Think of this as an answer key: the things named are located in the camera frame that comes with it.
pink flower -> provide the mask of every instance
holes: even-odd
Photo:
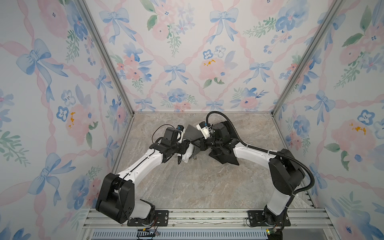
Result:
[[[126,116],[127,112],[123,107],[120,106],[116,111],[116,120],[118,121],[118,124],[122,124]]]
[[[349,64],[357,59],[360,56],[361,45],[360,44],[351,44],[347,46],[340,54],[340,63],[343,65]]]
[[[160,6],[155,7],[156,13],[158,14],[157,19],[160,22],[165,22],[165,23],[175,22],[174,17],[176,15],[176,10],[171,5],[172,5],[171,0],[168,0],[167,3],[161,2]]]
[[[139,66],[139,62],[135,61],[135,56],[133,56],[133,54],[131,55],[130,58],[128,56],[125,56],[124,58],[126,59],[124,61],[124,64],[126,66],[130,66],[130,67],[138,67]]]
[[[339,129],[332,130],[331,137],[339,144],[342,151],[348,155],[344,161],[349,161],[348,167],[353,170],[367,170],[373,163],[368,152],[376,146],[376,139],[369,128],[353,119],[343,122]]]
[[[377,26],[370,26],[365,31],[365,36],[360,40],[360,44],[365,47],[365,51],[372,52],[377,46],[384,43],[384,27],[382,23]]]
[[[299,137],[297,135],[297,133],[294,131],[291,131],[289,136],[291,137],[291,142],[292,142],[290,147],[294,146],[296,148],[296,150],[298,151],[301,148],[301,137]]]
[[[187,102],[176,103],[173,105],[176,111],[183,112],[186,109],[191,109],[191,104]]]
[[[296,63],[292,63],[291,66],[287,68],[287,71],[291,70],[293,72],[296,67],[297,67],[297,64]]]
[[[128,68],[126,72],[126,78],[132,79],[133,81],[138,81],[142,77],[142,73],[137,67]]]
[[[359,228],[354,225],[346,217],[338,217],[336,220],[336,228],[342,239],[348,240],[364,240],[365,237],[359,230]]]
[[[94,207],[94,205],[96,204],[96,201],[100,194],[100,188],[99,188],[100,183],[101,183],[101,180],[99,180],[98,178],[95,178],[91,182],[89,186],[89,193],[85,198],[87,200],[87,202],[85,203],[86,206]]]
[[[256,98],[254,98],[254,97],[247,97],[247,98],[244,98],[240,102],[240,107],[250,109],[250,108],[257,107],[257,104],[258,104],[258,101],[257,101]]]
[[[158,22],[152,30],[153,37],[160,41],[167,39],[168,33],[168,27],[163,22]]]
[[[124,64],[122,64],[122,63],[118,63],[117,64],[118,65],[118,67],[116,68],[118,71],[120,71],[120,70],[125,70],[125,68],[124,68]]]
[[[277,11],[283,6],[284,0],[270,0],[270,1],[253,1],[251,11],[254,16],[259,20],[267,19],[269,16],[275,15]]]
[[[59,38],[67,38],[68,21],[63,6],[59,1],[37,0],[40,18],[48,31]]]
[[[84,109],[81,104],[76,104],[70,110],[66,128],[68,135],[75,138],[77,146],[84,143],[85,135],[89,132],[89,125],[95,121],[94,109],[89,106]]]
[[[200,65],[199,78],[201,80],[212,79],[213,81],[214,78],[218,78],[217,81],[220,81],[220,79],[224,81],[225,76],[228,76],[228,74],[225,73],[224,61],[219,58],[205,60]]]

blue flower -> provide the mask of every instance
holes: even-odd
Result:
[[[181,88],[171,89],[167,95],[169,96],[168,100],[172,103],[174,102],[182,102],[187,99],[187,94]]]
[[[204,56],[204,59],[210,59],[214,55],[212,54],[211,49],[208,49],[207,51],[203,52],[203,56]]]
[[[31,234],[25,234],[24,233],[24,228],[20,228],[17,230],[15,235],[13,235],[12,240],[27,240],[31,237]],[[10,240],[11,239],[11,229],[10,229],[10,222],[8,222],[7,226],[0,232],[0,240]]]
[[[290,31],[294,27],[300,27],[308,19],[307,0],[291,2],[279,11],[279,19],[276,21],[276,30]]]
[[[129,58],[133,54],[133,56],[135,56],[135,61],[140,62],[139,54],[143,53],[143,50],[141,48],[136,49],[135,45],[133,45],[132,42],[130,42],[129,45],[124,44],[123,47],[125,48],[124,53]]]
[[[192,29],[192,27],[195,26],[195,23],[193,23],[193,17],[190,17],[189,15],[186,16],[185,18],[187,20],[187,25]]]
[[[67,195],[67,208],[78,210],[84,203],[84,198],[89,192],[89,177],[80,175],[72,184]]]
[[[179,20],[179,25],[177,26],[179,29],[177,30],[177,33],[183,33],[185,34],[185,31],[188,30],[188,28],[185,26],[185,20],[183,20],[183,22],[181,22],[181,20]]]
[[[105,158],[107,158],[108,155],[111,156],[111,166],[113,165],[113,151],[112,151],[112,149],[116,149],[119,147],[117,141],[114,144],[112,144],[112,143],[113,143],[113,138],[112,138],[112,136],[109,136],[107,147],[104,150],[104,157]]]
[[[375,124],[373,124],[373,127],[376,130],[376,137],[378,139],[384,139],[384,118],[381,120],[381,122],[375,122]]]
[[[13,106],[14,103],[11,100],[13,100],[13,94],[8,94],[4,96],[3,90],[0,89],[0,108],[2,108],[4,104],[8,106]]]
[[[374,117],[375,117],[375,113],[371,113],[371,112],[368,112],[367,110],[363,110],[361,114],[358,116],[358,121],[369,126],[373,124]]]
[[[68,107],[76,103],[76,99],[72,96],[71,90],[64,90],[61,94],[61,99],[64,101],[64,104]]]
[[[248,88],[244,88],[243,92],[241,93],[241,96],[243,98],[247,98],[247,97],[255,97],[256,94],[254,93],[254,91],[256,91],[257,88],[251,88],[250,90],[248,90]]]
[[[222,58],[222,57],[224,57],[225,50],[226,50],[226,48],[224,48],[223,45],[216,46],[215,51],[214,51],[214,55],[217,55],[219,58]]]
[[[293,122],[293,128],[296,130],[298,136],[302,138],[308,137],[310,132],[310,122],[305,116],[298,115],[296,120]]]
[[[62,107],[62,106],[59,106],[58,107],[58,110],[57,110],[57,113],[56,113],[56,117],[58,119],[61,119],[63,122],[65,122],[67,120],[67,117],[68,117],[68,114],[69,114],[69,110],[67,107]]]
[[[183,14],[185,14],[184,7],[177,8],[177,11],[179,12],[179,14],[177,16],[184,18],[184,16],[183,16]]]
[[[88,36],[88,30],[83,23],[83,19],[81,18],[79,11],[73,1],[70,1],[70,3],[66,5],[65,9],[67,11],[67,20],[69,24],[73,26],[74,32],[82,41],[85,36]]]
[[[23,236],[24,234],[24,228],[20,228],[17,230],[17,232],[13,235],[12,240],[27,240],[31,237],[30,233],[27,233]]]
[[[381,63],[381,60],[383,59],[383,56],[379,58],[380,53],[376,54],[375,57],[369,57],[368,63],[365,63],[362,65],[363,68],[367,69],[367,73],[370,72],[370,70],[377,70],[376,64]]]
[[[373,240],[372,236],[378,239],[384,239],[383,233],[375,226],[371,225],[371,216],[367,212],[354,212],[351,211],[350,216],[352,222],[360,229],[361,233],[366,239]]]

blue bow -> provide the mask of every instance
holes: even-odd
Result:
[[[245,80],[244,82],[245,83],[249,83],[249,81],[252,79],[252,78],[255,78],[259,75],[259,72],[260,72],[260,75],[263,79],[264,82],[266,82],[266,78],[269,77],[269,75],[267,75],[266,73],[264,73],[264,69],[265,70],[269,70],[271,69],[272,67],[272,64],[273,62],[272,61],[268,61],[266,63],[251,63],[251,65],[249,65],[249,70],[256,70],[255,73],[253,74],[253,77],[251,78],[248,78],[247,80]]]
[[[32,75],[33,72],[35,71],[35,65],[37,66],[37,69],[40,71],[40,73],[43,75],[43,77],[48,83],[48,87],[45,91],[47,102],[49,102],[50,99],[55,100],[53,98],[51,87],[50,87],[52,83],[52,78],[48,70],[38,62],[40,61],[44,66],[48,67],[50,70],[54,71],[55,73],[64,77],[68,77],[67,74],[62,72],[63,70],[62,64],[57,65],[57,64],[47,63],[46,61],[43,60],[45,58],[50,58],[50,57],[51,57],[51,53],[49,52],[47,45],[45,45],[43,40],[38,38],[35,40],[34,49],[29,54],[23,54],[16,60],[16,64],[19,66],[19,68],[28,75]]]
[[[319,184],[319,188],[320,189],[324,189],[328,186],[327,182],[320,176],[320,174],[317,172],[317,167],[314,163],[311,163],[310,164],[310,169],[311,171],[313,172],[313,175],[315,176],[315,178],[317,179],[317,183]],[[318,193],[317,193],[317,188],[316,186],[312,188],[312,195],[313,194],[316,194],[318,196]]]
[[[107,89],[105,88],[105,86],[109,87],[109,88],[113,88],[111,86],[111,82],[106,82],[105,79],[107,78],[107,75],[105,74],[105,71],[104,69],[100,69],[100,75],[98,78],[96,78],[95,80],[95,85],[97,87],[97,89],[100,89],[100,87],[103,89],[104,91],[104,104],[107,103]]]
[[[317,20],[318,24],[322,24],[323,23],[325,15],[326,15],[326,12],[320,14],[320,17]],[[340,14],[339,16],[337,16],[335,21],[332,23],[333,28],[335,30],[339,29],[340,25],[344,22],[344,20],[345,20],[345,14]],[[327,46],[330,43],[333,43],[332,35],[331,35],[331,29],[329,29],[329,31],[327,33],[327,36],[325,37],[324,51],[327,50]]]
[[[119,9],[117,12],[108,12],[108,11],[101,11],[99,12],[99,15],[103,22],[109,23],[112,21],[113,29],[115,30],[115,35],[109,38],[109,42],[115,44],[116,36],[120,34],[120,28],[119,26],[124,30],[124,32],[134,41],[136,41],[135,37],[133,36],[136,34],[135,31],[127,28],[124,26],[121,22],[116,22],[116,20],[123,21],[125,23],[129,23],[129,16],[128,12],[125,8]]]
[[[208,106],[211,106],[211,111],[213,111],[215,108],[219,111],[224,111],[224,109],[222,109],[221,107],[219,106],[222,106],[224,104],[224,100],[219,100],[219,101],[215,101],[215,102],[212,102],[212,101],[207,101],[205,103]]]
[[[53,205],[56,206],[57,200],[61,200],[59,191],[58,191],[60,181],[57,177],[52,177],[52,176],[49,177],[48,175],[66,173],[76,168],[76,167],[71,167],[72,160],[70,160],[69,163],[65,164],[59,169],[54,170],[55,167],[59,165],[60,162],[61,162],[61,158],[56,153],[49,154],[45,161],[45,168],[43,168],[43,170],[41,171],[40,176],[36,177],[32,181],[28,189],[28,193],[33,195],[39,194],[44,188],[45,181],[47,181],[49,184],[51,184],[53,187],[56,188],[55,195],[53,196]]]
[[[150,110],[155,111],[155,107],[152,107],[150,104],[152,104],[152,99],[151,98],[146,98],[146,99],[134,99],[133,100],[135,103],[140,104],[141,103],[141,109],[139,111],[142,111],[145,109],[147,106]]]
[[[119,147],[117,141],[114,144],[112,144],[112,143],[113,143],[113,138],[112,138],[112,136],[109,136],[107,147],[104,150],[104,157],[108,157],[108,155],[111,155],[111,166],[113,165],[113,151],[112,151],[112,149]]]
[[[180,63],[179,65],[177,66],[171,66],[171,65],[167,65],[167,66],[164,66],[164,71],[166,73],[170,73],[172,72],[172,79],[167,81],[166,82],[166,85],[170,85],[170,83],[176,79],[176,74],[179,76],[179,78],[183,81],[183,83],[187,84],[186,80],[188,80],[189,78],[186,78],[184,77],[183,75],[181,75],[180,72],[182,73],[185,73],[185,64],[184,63]]]
[[[239,14],[239,10],[237,8],[232,8],[228,12],[212,11],[209,14],[209,19],[211,20],[211,23],[215,23],[217,21],[220,21],[220,22],[218,23],[216,34],[213,36],[210,36],[207,42],[212,44],[212,41],[215,39],[215,37],[221,34],[221,32],[223,31],[223,20],[227,20],[227,21],[230,21],[231,23],[234,23],[237,20],[238,14]],[[233,41],[233,35],[236,34],[237,31],[231,28],[227,21],[224,21],[225,29],[227,30],[227,34],[229,38]]]
[[[281,106],[281,109],[280,109],[280,112],[279,112],[279,120],[283,118],[283,113],[282,112],[285,112],[285,110],[287,110],[287,107],[288,106],[285,103]]]
[[[324,106],[325,106],[325,110],[327,112],[331,111],[336,103],[334,100],[329,100],[326,96],[325,96],[325,93],[322,91],[322,90],[319,90],[317,93],[316,93],[316,98],[319,99],[320,101],[313,107],[311,106],[305,106],[305,110],[309,110],[309,109],[313,109],[313,110],[317,110],[320,108],[320,111],[319,111],[319,114],[317,116],[317,125],[319,125],[319,122],[320,120],[322,122],[324,122],[324,116],[323,116],[323,109],[324,109]]]

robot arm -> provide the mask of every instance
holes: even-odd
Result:
[[[188,148],[193,148],[188,140],[182,139],[183,133],[183,126],[168,127],[160,143],[152,144],[129,168],[117,175],[109,173],[101,186],[96,210],[119,223],[134,218],[143,225],[151,224],[155,206],[143,200],[136,201],[135,187],[152,169],[167,162],[174,154],[185,154]]]

green leaf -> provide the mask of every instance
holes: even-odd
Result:
[[[351,44],[357,42],[362,36],[363,36],[363,34],[361,34],[361,33],[356,33],[355,35],[350,36],[350,37],[344,42],[344,44],[342,45],[342,47],[345,47],[345,46],[348,46],[348,45],[351,45]]]
[[[92,149],[92,135],[90,132],[87,133],[86,137],[88,146]]]
[[[341,152],[341,164],[343,165],[343,167],[344,167],[347,171],[349,171],[349,167],[348,167],[348,163],[349,163],[349,161],[344,161],[344,158],[345,158],[346,156],[348,156],[347,151],[342,151],[342,152]]]
[[[148,28],[148,31],[151,30],[151,28],[153,28],[153,26],[157,23],[157,15],[152,15],[149,17],[148,21],[147,21],[147,28]]]
[[[92,127],[92,125],[90,124],[89,126],[88,126],[88,128],[90,129],[90,130],[93,130],[93,129],[95,129],[96,127],[97,127],[97,124],[98,124],[99,122],[93,122],[93,124],[94,124],[94,127]]]
[[[362,14],[361,20],[360,20],[360,28],[365,32],[367,30],[369,24],[371,23],[372,19],[372,12],[367,6],[365,8],[364,13]]]
[[[155,7],[153,4],[150,2],[150,0],[140,0],[141,4],[143,4],[145,10],[154,13],[155,12]]]
[[[212,79],[208,79],[208,80],[205,81],[203,88],[206,88],[206,87],[208,87],[211,84],[212,84]]]
[[[340,146],[337,143],[330,143],[327,146],[324,146],[324,148],[331,152],[338,152],[340,150]]]
[[[10,133],[10,131],[4,132],[1,138],[6,138]]]

